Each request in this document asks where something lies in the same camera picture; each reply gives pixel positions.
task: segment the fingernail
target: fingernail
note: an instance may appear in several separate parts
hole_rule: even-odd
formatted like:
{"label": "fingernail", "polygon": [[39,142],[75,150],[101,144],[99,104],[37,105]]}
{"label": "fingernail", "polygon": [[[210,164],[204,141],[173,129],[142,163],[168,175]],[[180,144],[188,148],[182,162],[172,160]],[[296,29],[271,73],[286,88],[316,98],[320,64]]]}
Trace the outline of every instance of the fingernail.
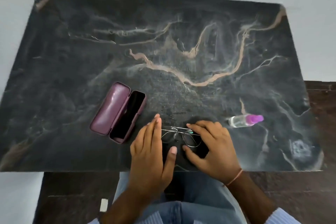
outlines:
{"label": "fingernail", "polygon": [[177,147],[176,147],[176,146],[171,147],[171,148],[170,148],[170,152],[171,152],[172,154],[176,155],[176,154],[177,154]]}

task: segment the small plastic bottle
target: small plastic bottle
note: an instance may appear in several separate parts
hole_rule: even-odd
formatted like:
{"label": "small plastic bottle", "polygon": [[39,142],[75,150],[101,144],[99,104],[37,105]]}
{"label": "small plastic bottle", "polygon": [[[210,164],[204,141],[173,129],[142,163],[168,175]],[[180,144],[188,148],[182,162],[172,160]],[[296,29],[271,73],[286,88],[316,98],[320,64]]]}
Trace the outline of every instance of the small plastic bottle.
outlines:
{"label": "small plastic bottle", "polygon": [[262,115],[244,114],[233,116],[229,119],[229,125],[233,128],[250,127],[264,120]]}

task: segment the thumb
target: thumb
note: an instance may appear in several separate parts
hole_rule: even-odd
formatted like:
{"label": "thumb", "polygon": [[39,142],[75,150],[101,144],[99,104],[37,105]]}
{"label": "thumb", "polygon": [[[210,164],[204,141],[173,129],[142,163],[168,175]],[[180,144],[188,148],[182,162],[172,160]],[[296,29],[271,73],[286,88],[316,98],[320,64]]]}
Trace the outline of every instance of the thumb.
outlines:
{"label": "thumb", "polygon": [[187,155],[187,158],[190,160],[190,162],[193,163],[199,170],[203,171],[205,169],[206,161],[203,158],[200,158],[195,153],[193,153],[192,150],[186,145],[182,146],[182,149],[185,151],[185,154]]}
{"label": "thumb", "polygon": [[167,154],[166,163],[162,171],[162,180],[164,181],[165,186],[168,186],[171,180],[173,179],[176,154],[177,154],[177,147],[176,146],[171,147]]}

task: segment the wooden floor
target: wooden floor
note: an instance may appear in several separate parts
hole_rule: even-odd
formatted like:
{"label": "wooden floor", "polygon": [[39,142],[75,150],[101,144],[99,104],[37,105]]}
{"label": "wooden floor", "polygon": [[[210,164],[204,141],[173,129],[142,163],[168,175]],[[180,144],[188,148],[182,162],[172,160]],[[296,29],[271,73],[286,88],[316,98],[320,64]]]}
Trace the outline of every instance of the wooden floor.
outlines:
{"label": "wooden floor", "polygon": [[[321,130],[325,161],[320,172],[255,172],[253,180],[302,224],[336,220],[336,83],[306,82]],[[102,198],[115,193],[119,173],[45,173],[35,224],[87,223]]]}

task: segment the black marble tabletop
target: black marble tabletop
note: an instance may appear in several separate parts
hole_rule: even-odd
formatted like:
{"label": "black marble tabletop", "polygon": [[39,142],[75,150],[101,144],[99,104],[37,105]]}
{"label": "black marble tabletop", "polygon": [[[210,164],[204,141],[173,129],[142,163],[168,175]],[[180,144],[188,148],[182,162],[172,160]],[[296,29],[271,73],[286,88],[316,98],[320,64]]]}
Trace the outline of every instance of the black marble tabletop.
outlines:
{"label": "black marble tabletop", "polygon": [[[89,130],[115,81],[148,98],[122,145]],[[156,113],[178,127],[262,114],[228,128],[248,171],[319,170],[323,161],[281,5],[36,0],[0,106],[0,170],[127,170],[130,143]],[[193,170],[173,144],[176,169]]]}

